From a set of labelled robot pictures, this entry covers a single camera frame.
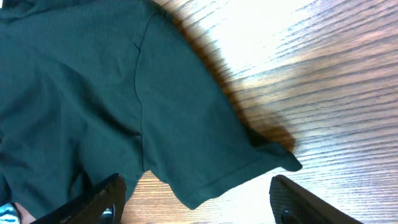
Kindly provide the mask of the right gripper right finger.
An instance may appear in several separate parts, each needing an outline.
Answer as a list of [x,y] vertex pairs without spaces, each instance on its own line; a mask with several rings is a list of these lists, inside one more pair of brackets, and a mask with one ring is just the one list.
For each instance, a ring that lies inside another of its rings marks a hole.
[[284,175],[269,189],[276,224],[361,224]]

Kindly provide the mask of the black t-shirt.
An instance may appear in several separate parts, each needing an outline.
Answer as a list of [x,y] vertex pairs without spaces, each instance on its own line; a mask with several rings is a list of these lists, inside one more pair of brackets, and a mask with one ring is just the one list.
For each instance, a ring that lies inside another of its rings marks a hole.
[[272,169],[288,150],[244,126],[152,1],[4,1],[1,203],[35,218],[111,174],[127,195],[151,171],[195,209]]

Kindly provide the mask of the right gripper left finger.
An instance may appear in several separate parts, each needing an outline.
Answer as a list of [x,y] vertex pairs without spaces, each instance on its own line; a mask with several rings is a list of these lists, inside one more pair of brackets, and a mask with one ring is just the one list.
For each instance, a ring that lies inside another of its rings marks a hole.
[[115,173],[32,224],[120,224],[125,203],[126,184]]

